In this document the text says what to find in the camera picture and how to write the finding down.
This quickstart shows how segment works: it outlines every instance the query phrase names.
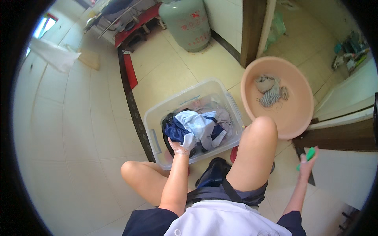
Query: gas cylinder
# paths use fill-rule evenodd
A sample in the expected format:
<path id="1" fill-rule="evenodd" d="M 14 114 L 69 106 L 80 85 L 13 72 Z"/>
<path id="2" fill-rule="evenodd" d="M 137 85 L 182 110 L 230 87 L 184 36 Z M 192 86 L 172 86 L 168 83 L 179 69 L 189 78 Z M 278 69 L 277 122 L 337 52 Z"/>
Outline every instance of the gas cylinder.
<path id="1" fill-rule="evenodd" d="M 161 0 L 159 15 L 177 44 L 188 52 L 207 47 L 210 26 L 202 0 Z"/>

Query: plastic storage bin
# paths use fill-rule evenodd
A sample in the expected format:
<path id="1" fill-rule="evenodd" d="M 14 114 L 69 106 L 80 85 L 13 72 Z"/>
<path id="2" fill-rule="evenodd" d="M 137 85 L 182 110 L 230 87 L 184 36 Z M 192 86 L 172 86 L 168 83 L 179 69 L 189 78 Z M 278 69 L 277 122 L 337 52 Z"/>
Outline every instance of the plastic storage bin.
<path id="1" fill-rule="evenodd" d="M 233 148 L 239 144 L 242 136 L 243 123 L 240 111 L 235 104 L 232 96 L 227 92 L 222 82 L 215 78 L 210 78 L 202 81 L 163 102 L 150 108 L 144 115 L 144 126 L 147 131 L 148 140 L 151 144 L 151 149 L 155 157 L 156 163 L 164 170 L 170 170 L 172 167 L 173 157 L 170 155 L 163 139 L 161 129 L 161 121 L 171 112 L 178 109 L 186 108 L 186 105 L 192 102 L 211 96 L 211 99 L 221 104 L 230 114 L 231 123 L 233 126 L 232 136 L 222 142 L 215 149 L 206 153 L 197 153 L 189 159 L 189 164 L 199 160 L 214 156 L 218 153 Z"/>

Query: pink basin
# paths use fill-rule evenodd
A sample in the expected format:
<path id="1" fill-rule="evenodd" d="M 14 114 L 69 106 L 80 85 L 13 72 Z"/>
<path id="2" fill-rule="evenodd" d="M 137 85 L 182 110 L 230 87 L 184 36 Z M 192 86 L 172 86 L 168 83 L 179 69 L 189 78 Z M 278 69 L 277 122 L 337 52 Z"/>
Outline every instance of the pink basin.
<path id="1" fill-rule="evenodd" d="M 259 104 L 263 96 L 254 80 L 262 74 L 280 80 L 280 87 L 286 86 L 289 99 L 280 99 L 270 108 Z M 278 57 L 261 57 L 254 60 L 244 71 L 240 94 L 243 106 L 253 121 L 259 116 L 269 116 L 277 124 L 279 139 L 292 139 L 306 130 L 314 112 L 314 98 L 310 85 L 299 69 L 290 62 Z"/>

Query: black sleeve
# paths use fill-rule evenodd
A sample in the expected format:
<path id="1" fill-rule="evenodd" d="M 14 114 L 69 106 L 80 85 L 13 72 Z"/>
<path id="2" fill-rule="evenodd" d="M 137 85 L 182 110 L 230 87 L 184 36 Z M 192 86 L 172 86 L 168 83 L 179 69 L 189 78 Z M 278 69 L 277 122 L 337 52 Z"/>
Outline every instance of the black sleeve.
<path id="1" fill-rule="evenodd" d="M 278 220 L 277 224 L 287 228 L 293 236 L 306 236 L 302 228 L 302 217 L 299 211 L 291 211 Z"/>
<path id="2" fill-rule="evenodd" d="M 136 210 L 131 213 L 122 236 L 164 235 L 177 218 L 176 213 L 166 209 Z"/>

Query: shorts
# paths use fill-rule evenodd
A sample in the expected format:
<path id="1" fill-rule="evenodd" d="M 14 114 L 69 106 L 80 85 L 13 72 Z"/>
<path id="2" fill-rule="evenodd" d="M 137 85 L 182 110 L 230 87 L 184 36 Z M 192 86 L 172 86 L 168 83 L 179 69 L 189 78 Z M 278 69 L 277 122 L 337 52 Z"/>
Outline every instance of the shorts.
<path id="1" fill-rule="evenodd" d="M 234 202 L 234 200 L 230 198 L 230 194 L 226 192 L 223 185 L 224 183 L 219 187 L 201 187 L 189 192 L 187 195 L 186 204 L 196 203 L 203 200 L 228 200 Z M 242 203 L 248 206 L 258 207 L 265 198 L 264 194 L 267 185 L 268 181 L 266 181 L 262 187 L 256 190 L 246 192 L 239 190 L 234 191 L 241 198 Z"/>

